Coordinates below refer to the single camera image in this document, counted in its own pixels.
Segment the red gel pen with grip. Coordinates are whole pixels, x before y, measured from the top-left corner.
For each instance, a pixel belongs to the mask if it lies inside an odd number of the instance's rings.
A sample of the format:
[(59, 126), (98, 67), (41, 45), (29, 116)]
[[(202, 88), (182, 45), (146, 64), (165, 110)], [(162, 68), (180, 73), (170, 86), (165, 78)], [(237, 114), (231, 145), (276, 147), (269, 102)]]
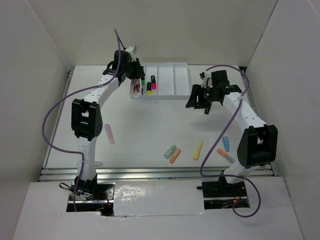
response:
[(137, 79), (135, 79), (135, 80), (134, 80), (134, 83), (133, 83), (133, 90), (132, 90), (132, 94), (133, 94), (133, 95), (136, 95), (136, 94), (137, 94), (136, 84), (137, 84)]

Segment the orange pastel long highlighter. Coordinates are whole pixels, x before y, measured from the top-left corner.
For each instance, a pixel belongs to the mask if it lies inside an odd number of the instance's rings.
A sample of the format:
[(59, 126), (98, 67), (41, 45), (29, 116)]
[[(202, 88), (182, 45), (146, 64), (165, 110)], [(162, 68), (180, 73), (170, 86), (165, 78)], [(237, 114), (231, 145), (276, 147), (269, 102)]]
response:
[(229, 154), (227, 154), (224, 150), (222, 150), (221, 148), (217, 149), (217, 153), (222, 156), (223, 158), (225, 158), (229, 163), (233, 164), (235, 162), (235, 159), (232, 158)]

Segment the green pastel long highlighter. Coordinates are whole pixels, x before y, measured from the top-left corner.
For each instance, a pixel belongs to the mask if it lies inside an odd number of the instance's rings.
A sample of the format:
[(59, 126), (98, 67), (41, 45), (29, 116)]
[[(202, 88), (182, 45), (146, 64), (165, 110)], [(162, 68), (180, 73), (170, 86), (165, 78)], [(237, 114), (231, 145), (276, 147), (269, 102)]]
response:
[(95, 162), (95, 166), (96, 167), (101, 167), (103, 165), (103, 163), (101, 161), (96, 161)]

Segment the yellow pastel highlighter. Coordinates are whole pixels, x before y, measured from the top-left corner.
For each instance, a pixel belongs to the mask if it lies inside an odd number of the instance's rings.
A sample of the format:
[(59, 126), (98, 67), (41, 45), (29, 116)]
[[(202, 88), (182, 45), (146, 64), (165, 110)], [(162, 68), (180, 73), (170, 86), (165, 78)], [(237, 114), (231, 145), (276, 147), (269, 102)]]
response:
[(193, 155), (192, 155), (192, 159), (193, 160), (197, 161), (199, 159), (202, 146), (203, 146), (203, 140), (198, 140), (197, 143), (196, 143), (195, 150), (194, 150)]

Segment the black yellow-capped highlighter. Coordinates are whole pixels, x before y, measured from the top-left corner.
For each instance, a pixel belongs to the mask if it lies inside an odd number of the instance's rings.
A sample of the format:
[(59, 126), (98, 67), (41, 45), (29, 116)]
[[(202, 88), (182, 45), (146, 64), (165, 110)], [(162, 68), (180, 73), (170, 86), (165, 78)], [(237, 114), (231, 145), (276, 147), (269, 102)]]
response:
[(146, 94), (152, 95), (152, 83), (151, 82), (147, 82), (147, 87), (146, 87)]

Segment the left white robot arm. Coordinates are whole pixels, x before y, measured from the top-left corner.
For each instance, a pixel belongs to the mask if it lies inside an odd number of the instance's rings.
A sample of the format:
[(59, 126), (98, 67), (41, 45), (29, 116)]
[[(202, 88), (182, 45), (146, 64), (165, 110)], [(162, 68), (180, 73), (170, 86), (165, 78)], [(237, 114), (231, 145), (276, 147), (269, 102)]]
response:
[(135, 45), (115, 51), (114, 59), (103, 71), (97, 87), (71, 104), (71, 129), (77, 138), (78, 151), (82, 153), (74, 184), (88, 200), (99, 193), (95, 150), (97, 138), (104, 129), (101, 108), (126, 79), (137, 80), (145, 76), (136, 52)]

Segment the black pink-capped highlighter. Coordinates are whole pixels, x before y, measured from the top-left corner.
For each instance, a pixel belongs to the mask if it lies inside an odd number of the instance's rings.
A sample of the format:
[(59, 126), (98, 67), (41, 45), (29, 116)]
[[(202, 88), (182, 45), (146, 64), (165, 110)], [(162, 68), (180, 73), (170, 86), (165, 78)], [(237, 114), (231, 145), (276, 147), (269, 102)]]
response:
[(154, 75), (151, 75), (151, 88), (155, 90), (157, 88), (157, 82), (156, 82), (156, 77)]

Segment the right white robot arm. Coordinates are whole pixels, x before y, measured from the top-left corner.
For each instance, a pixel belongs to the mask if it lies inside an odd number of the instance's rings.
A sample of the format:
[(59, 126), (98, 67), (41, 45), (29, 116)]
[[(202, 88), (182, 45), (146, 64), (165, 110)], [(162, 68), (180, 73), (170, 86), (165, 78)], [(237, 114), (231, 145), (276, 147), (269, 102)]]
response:
[(276, 158), (278, 129), (263, 121), (248, 102), (236, 84), (230, 84), (226, 70), (200, 74), (201, 84), (193, 84), (186, 108), (204, 109), (207, 115), (212, 103), (219, 102), (232, 115), (242, 131), (236, 160), (222, 172), (218, 179), (218, 190), (223, 196), (230, 196), (236, 184), (242, 182), (251, 172), (268, 165)]

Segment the blue pastel highlighter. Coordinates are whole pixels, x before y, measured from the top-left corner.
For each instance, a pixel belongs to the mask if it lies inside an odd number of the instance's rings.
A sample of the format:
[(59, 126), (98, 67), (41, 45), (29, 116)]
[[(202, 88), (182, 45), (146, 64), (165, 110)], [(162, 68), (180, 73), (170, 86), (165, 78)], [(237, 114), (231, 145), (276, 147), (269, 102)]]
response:
[(227, 136), (223, 136), (222, 141), (223, 141), (224, 149), (228, 153), (230, 151), (229, 138)]

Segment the pink pastel highlighter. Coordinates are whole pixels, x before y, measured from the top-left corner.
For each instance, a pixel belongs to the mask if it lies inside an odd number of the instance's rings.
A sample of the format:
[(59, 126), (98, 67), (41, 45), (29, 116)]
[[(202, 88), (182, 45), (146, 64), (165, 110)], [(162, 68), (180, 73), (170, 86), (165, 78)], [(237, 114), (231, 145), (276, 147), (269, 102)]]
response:
[(113, 135), (111, 126), (107, 123), (107, 124), (104, 125), (104, 128), (105, 128), (109, 143), (111, 145), (113, 145), (115, 143), (115, 139), (114, 139), (114, 135)]

